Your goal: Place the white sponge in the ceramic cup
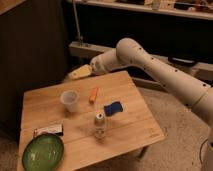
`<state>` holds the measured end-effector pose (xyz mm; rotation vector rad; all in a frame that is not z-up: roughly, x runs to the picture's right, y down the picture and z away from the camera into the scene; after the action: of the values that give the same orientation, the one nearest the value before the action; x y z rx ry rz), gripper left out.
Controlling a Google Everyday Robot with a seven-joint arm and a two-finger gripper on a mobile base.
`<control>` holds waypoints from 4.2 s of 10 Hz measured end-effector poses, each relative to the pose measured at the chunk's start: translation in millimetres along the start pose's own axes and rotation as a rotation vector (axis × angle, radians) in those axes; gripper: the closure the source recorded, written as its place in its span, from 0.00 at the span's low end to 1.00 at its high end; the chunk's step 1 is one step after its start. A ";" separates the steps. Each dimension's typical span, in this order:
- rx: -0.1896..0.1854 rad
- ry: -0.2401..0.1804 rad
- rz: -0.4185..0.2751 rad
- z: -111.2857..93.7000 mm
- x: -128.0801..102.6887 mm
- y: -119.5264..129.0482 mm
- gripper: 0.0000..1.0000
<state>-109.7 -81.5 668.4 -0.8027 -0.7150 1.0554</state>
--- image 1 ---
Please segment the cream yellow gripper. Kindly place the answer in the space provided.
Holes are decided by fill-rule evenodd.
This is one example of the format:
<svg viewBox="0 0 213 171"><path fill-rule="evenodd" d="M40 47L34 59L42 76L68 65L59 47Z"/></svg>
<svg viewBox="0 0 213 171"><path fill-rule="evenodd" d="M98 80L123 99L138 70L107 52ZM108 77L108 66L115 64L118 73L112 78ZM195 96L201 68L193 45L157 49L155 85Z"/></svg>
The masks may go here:
<svg viewBox="0 0 213 171"><path fill-rule="evenodd" d="M88 64L85 64L68 74L71 80L81 79L84 77L88 77L92 74L92 67Z"/></svg>

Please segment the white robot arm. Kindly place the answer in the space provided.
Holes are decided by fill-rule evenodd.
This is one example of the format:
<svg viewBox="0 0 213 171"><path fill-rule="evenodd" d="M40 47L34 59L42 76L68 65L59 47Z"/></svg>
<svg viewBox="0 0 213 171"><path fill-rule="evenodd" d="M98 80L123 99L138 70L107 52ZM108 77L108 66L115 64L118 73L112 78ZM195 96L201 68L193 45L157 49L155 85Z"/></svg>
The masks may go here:
<svg viewBox="0 0 213 171"><path fill-rule="evenodd" d="M134 66L142 69L165 90L188 107L210 128L201 171L213 171L213 87L150 55L131 38L118 41L115 48L79 42L69 44L73 56L91 58L90 74L102 75Z"/></svg>

